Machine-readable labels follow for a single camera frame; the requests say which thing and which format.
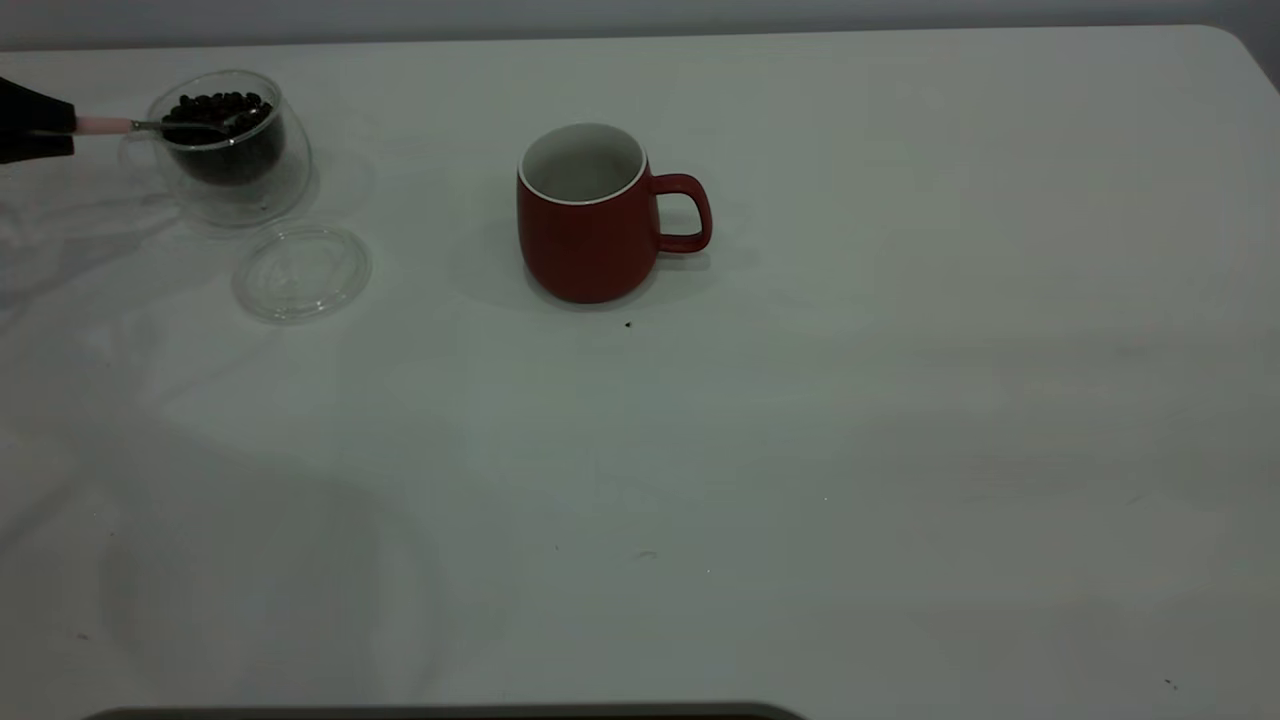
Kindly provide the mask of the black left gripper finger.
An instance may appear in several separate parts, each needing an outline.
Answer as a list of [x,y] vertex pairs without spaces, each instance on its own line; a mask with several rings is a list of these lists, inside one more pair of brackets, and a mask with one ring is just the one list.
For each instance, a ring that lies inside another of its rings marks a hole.
[[1,78],[3,133],[73,135],[78,120],[76,108],[31,88]]

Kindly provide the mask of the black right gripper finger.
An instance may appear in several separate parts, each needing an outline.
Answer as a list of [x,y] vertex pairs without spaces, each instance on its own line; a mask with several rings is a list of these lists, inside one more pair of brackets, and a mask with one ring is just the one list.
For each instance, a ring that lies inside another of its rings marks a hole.
[[74,154],[74,138],[65,135],[1,135],[0,138],[0,163],[3,165],[68,158]]

